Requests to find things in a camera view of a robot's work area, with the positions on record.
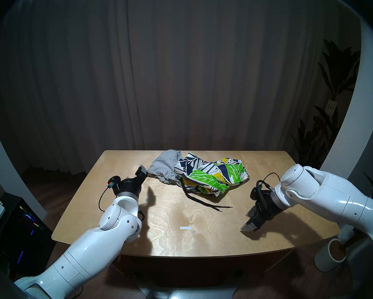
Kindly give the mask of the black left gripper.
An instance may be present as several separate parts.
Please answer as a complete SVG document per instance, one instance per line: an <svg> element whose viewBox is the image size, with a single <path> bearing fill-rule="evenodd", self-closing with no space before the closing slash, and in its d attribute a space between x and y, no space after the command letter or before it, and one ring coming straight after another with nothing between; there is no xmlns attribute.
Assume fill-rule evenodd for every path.
<svg viewBox="0 0 373 299"><path fill-rule="evenodd" d="M139 198L144 178L147 178L147 170L143 165L140 165L135 172L134 178L126 178L116 182L116 196L119 197L121 193L129 193L133 198Z"/></svg>

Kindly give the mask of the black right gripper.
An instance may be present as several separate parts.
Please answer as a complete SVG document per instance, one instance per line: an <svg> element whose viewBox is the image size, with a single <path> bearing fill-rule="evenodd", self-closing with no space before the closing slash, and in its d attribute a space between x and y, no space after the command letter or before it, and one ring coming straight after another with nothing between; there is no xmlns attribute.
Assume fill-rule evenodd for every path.
<svg viewBox="0 0 373 299"><path fill-rule="evenodd" d="M284 211L284 204L279 200L275 189L267 183L256 183L250 197L255 200L255 205L246 214L249 220L241 227L242 232L258 231L263 223Z"/></svg>

